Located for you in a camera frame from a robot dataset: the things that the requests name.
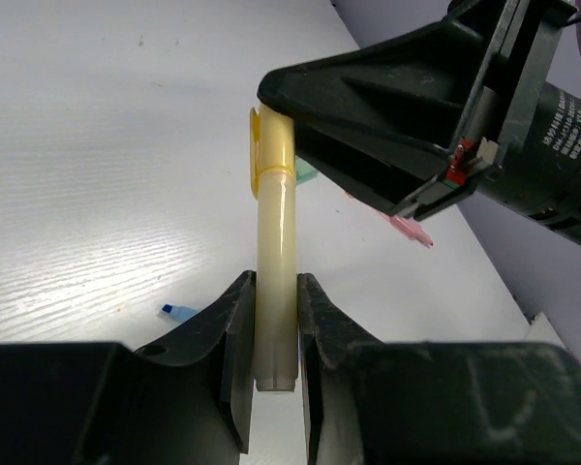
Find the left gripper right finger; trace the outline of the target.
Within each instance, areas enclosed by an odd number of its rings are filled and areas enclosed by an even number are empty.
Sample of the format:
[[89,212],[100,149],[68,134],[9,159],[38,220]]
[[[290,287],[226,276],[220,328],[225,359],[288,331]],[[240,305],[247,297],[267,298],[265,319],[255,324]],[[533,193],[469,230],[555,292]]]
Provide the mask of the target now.
[[384,343],[297,281],[311,464],[581,464],[581,366],[548,343]]

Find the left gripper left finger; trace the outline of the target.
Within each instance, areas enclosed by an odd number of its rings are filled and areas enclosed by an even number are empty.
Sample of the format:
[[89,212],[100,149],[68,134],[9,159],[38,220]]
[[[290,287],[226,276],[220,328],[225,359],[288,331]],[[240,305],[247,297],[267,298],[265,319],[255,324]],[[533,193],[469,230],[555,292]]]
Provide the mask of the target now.
[[235,464],[249,448],[256,275],[137,350],[0,344],[0,464]]

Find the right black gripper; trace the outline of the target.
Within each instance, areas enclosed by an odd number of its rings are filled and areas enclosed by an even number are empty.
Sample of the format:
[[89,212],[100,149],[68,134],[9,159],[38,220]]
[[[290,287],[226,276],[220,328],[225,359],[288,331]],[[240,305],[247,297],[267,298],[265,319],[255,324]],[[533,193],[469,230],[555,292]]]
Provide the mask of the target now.
[[299,156],[378,211],[480,192],[581,246],[581,99],[546,77],[567,1],[461,1],[366,48],[269,72]]

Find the blue clear clip pen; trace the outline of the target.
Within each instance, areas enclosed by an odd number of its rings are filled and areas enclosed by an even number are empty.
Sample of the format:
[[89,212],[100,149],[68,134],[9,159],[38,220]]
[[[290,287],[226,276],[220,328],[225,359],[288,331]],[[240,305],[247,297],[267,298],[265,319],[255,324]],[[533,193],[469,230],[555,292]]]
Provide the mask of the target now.
[[180,324],[189,321],[199,313],[198,310],[195,310],[187,306],[170,305],[170,304],[164,305],[162,307],[161,312]]

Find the yellow highlighter pen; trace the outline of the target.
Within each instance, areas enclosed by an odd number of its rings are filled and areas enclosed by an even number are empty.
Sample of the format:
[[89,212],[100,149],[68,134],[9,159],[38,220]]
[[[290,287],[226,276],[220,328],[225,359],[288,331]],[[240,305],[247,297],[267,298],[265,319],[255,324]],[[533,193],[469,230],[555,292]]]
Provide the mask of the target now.
[[298,377],[296,181],[286,150],[257,144],[254,377],[260,392],[292,392]]

